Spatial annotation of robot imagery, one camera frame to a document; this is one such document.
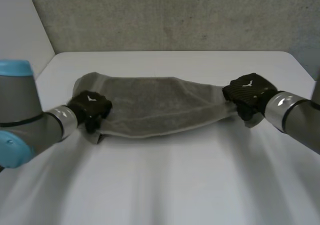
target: gray wall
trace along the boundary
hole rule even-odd
[[[33,2],[56,53],[285,51],[314,78],[319,67],[320,0]]]

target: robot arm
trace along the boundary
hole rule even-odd
[[[0,60],[0,166],[19,167],[68,137],[80,124],[93,133],[112,104],[84,91],[43,112],[28,61]]]
[[[231,81],[223,88],[227,100],[237,105],[239,116],[248,121],[261,113],[282,133],[320,154],[320,82],[312,99],[278,91],[263,77],[252,73]]]

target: table surface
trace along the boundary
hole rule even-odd
[[[166,77],[212,85],[258,73],[309,98],[315,82],[285,52],[67,52],[37,79],[44,110],[77,78]],[[0,173],[1,225],[318,225],[320,156],[267,121],[239,119],[148,139],[78,131]]]

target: gray towel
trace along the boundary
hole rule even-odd
[[[222,88],[175,77],[111,77],[92,72],[76,81],[73,96],[88,90],[112,102],[113,108],[100,129],[93,135],[85,134],[96,144],[101,135],[147,138],[236,115],[236,105],[225,100]]]

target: cloth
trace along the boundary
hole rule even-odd
[[[175,77],[111,77],[92,72],[79,78],[73,96],[88,90],[112,102],[112,110],[95,134],[147,138],[198,128],[237,115],[236,105],[226,101],[222,86],[200,84]]]

